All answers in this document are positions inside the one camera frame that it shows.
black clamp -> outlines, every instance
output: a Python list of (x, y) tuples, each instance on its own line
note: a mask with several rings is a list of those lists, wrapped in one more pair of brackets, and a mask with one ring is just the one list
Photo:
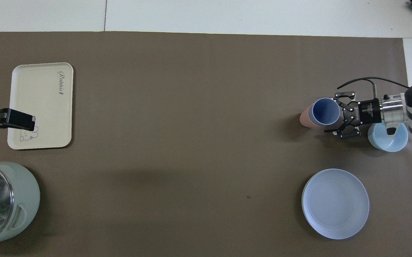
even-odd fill
[[(361, 135), (359, 126), (363, 124), (372, 124), (381, 122), (381, 110), (379, 99), (374, 98), (366, 101), (354, 101), (355, 92), (338, 92), (335, 93), (333, 100), (343, 109), (343, 124), (337, 129), (324, 130), (324, 132), (333, 132), (340, 138), (349, 138)], [(352, 100), (348, 104), (340, 101), (340, 98), (349, 98)], [(351, 132), (344, 133), (348, 127), (354, 127)]]
[(33, 131), (35, 130), (35, 116), (9, 108), (0, 109), (0, 129), (8, 127)]

brown table mat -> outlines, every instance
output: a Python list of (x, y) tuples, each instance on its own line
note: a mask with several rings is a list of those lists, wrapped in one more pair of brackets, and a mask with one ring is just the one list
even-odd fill
[[(17, 256), (412, 256), (412, 142), (376, 150), (302, 127), (299, 113), (345, 81), (406, 83), (402, 39), (0, 32), (0, 108), (21, 64), (74, 67), (73, 140), (12, 150), (41, 205)], [(358, 100), (372, 98), (357, 82)], [(378, 82), (378, 93), (403, 92)], [(316, 172), (366, 187), (370, 214), (346, 240), (315, 232), (301, 208)]]

light blue bowl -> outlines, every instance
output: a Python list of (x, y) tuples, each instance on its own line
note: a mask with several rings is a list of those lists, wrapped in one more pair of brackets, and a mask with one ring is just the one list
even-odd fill
[(368, 140), (375, 148), (387, 152), (397, 152), (407, 144), (407, 128), (400, 123), (394, 137), (387, 136), (384, 122), (371, 125), (368, 130)]

rabbit logo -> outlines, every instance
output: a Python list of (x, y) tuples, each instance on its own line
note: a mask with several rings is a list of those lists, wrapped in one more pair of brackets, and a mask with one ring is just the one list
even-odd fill
[(20, 130), (20, 141), (28, 141), (38, 137), (38, 127), (35, 126), (35, 130)]

tray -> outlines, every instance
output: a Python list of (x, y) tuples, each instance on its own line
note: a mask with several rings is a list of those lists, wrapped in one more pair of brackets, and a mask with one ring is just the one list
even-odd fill
[(9, 128), (12, 149), (58, 148), (72, 137), (72, 79), (68, 63), (19, 65), (12, 72), (10, 108), (36, 117), (34, 131)]

